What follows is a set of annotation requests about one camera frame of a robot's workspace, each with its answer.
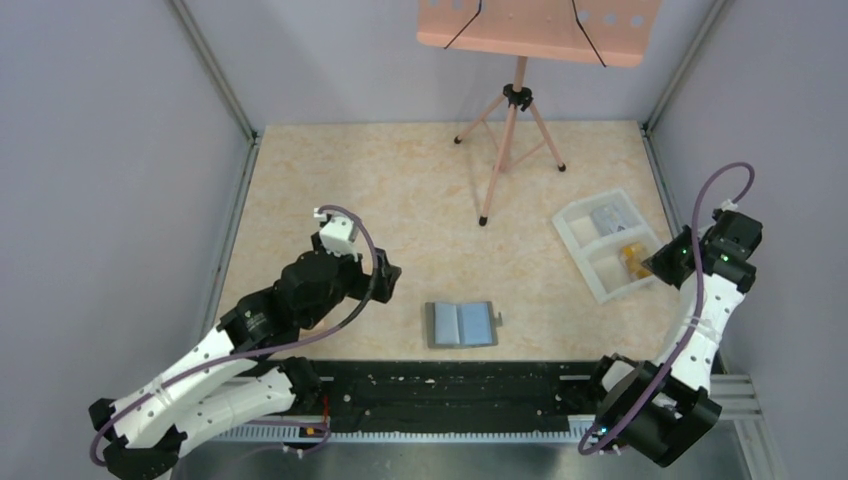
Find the grey card holder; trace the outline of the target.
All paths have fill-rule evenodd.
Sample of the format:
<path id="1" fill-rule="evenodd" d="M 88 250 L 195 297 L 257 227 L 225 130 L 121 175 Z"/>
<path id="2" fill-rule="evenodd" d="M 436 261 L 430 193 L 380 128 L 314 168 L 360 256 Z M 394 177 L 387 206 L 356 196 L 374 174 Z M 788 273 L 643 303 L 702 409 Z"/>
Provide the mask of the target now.
<path id="1" fill-rule="evenodd" d="M 502 315 L 491 301 L 470 303 L 426 302 L 425 339 L 434 350 L 472 349 L 499 344 Z"/>

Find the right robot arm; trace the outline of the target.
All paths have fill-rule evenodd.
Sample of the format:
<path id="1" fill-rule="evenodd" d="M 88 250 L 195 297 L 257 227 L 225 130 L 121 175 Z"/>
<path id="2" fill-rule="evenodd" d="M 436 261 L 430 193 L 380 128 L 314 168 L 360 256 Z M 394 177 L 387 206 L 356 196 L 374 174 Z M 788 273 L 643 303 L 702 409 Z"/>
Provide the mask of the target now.
<path id="1" fill-rule="evenodd" d="M 678 319 L 655 360 L 614 354 L 599 361 L 586 385 L 596 413 L 580 441 L 582 453 L 633 449 L 667 467 L 719 420 L 711 372 L 726 325 L 755 282 L 748 260 L 762 240 L 762 224 L 730 207 L 712 218 L 697 243 L 685 227 L 642 261 L 678 290 Z"/>

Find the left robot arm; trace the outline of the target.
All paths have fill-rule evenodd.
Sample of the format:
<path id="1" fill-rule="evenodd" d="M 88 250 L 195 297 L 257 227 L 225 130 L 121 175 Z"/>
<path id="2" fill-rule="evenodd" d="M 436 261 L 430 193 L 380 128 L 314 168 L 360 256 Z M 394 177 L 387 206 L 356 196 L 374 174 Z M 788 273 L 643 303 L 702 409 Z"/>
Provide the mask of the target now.
<path id="1" fill-rule="evenodd" d="M 219 434 L 261 417 L 319 404 L 320 381 L 308 361 L 281 366 L 270 356 L 304 345 L 314 328 L 343 300 L 356 300 L 328 337 L 371 302 L 392 298 L 402 270 L 375 249 L 369 272 L 359 254 L 307 251 L 283 268 L 270 287 L 243 297 L 217 327 L 147 385 L 120 399 L 89 407 L 95 437 L 91 461 L 119 479 L 158 479 L 180 459 Z"/>

